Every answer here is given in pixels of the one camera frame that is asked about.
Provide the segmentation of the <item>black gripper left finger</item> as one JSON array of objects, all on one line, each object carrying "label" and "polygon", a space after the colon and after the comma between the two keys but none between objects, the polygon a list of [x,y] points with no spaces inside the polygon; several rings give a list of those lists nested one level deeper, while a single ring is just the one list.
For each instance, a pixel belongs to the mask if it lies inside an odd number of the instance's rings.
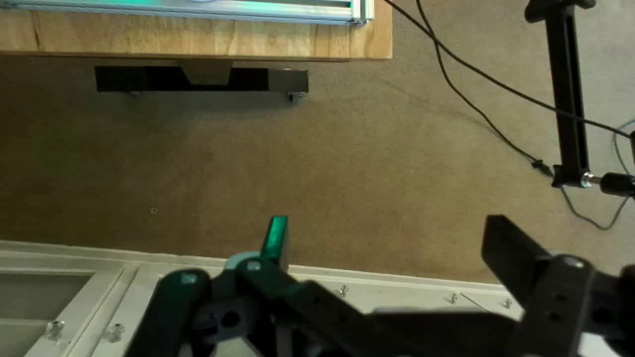
[{"label": "black gripper left finger", "polygon": [[125,357],[214,357],[242,342],[260,357],[504,357],[514,322],[490,312],[363,314],[285,265],[287,221],[212,277],[174,271],[152,290]]}]

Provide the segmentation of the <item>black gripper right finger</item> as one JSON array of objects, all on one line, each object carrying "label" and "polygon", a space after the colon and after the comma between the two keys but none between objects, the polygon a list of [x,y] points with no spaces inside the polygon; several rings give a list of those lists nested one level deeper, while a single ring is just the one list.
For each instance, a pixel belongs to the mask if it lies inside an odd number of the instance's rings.
[{"label": "black gripper right finger", "polygon": [[523,310],[508,357],[579,357],[583,334],[635,357],[635,267],[617,277],[571,255],[549,255],[502,215],[484,225],[480,257]]}]

